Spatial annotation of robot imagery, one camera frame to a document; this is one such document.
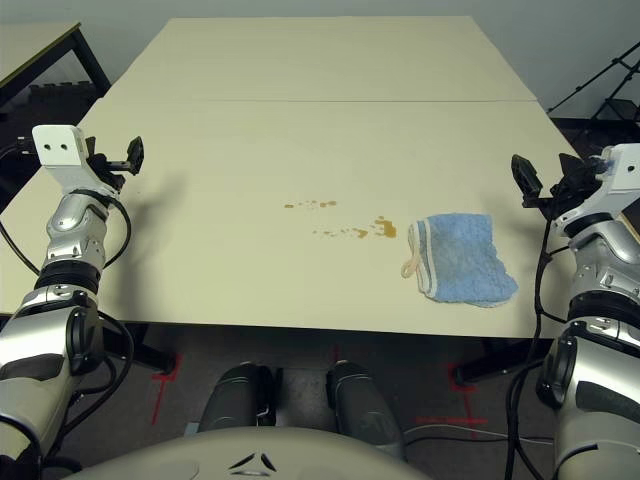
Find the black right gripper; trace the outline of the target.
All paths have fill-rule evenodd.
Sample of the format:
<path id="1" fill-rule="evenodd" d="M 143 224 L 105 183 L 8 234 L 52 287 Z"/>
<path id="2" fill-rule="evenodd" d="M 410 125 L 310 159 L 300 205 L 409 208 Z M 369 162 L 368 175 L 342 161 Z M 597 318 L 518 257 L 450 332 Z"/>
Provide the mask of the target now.
<path id="1" fill-rule="evenodd" d="M 551 187 L 549 197 L 541 197 L 541 182 L 531 162 L 517 154 L 511 158 L 512 176 L 522 193 L 522 206 L 538 209 L 545 219 L 556 219 L 580 206 L 601 187 L 593 171 L 583 168 L 581 158 L 560 153 L 559 160 L 563 177 Z"/>

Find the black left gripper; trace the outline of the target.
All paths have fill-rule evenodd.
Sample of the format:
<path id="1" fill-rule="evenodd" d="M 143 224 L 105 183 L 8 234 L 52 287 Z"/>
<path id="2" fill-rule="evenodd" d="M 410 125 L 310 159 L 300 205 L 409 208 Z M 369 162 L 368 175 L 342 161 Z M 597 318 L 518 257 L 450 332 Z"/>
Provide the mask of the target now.
<path id="1" fill-rule="evenodd" d="M 89 166 L 97 177 L 116 192 L 120 193 L 126 180 L 123 172 L 128 171 L 137 175 L 144 161 L 144 143 L 140 136 L 132 139 L 127 147 L 126 161 L 109 161 L 102 154 L 96 154 L 96 137 L 85 138 Z"/>

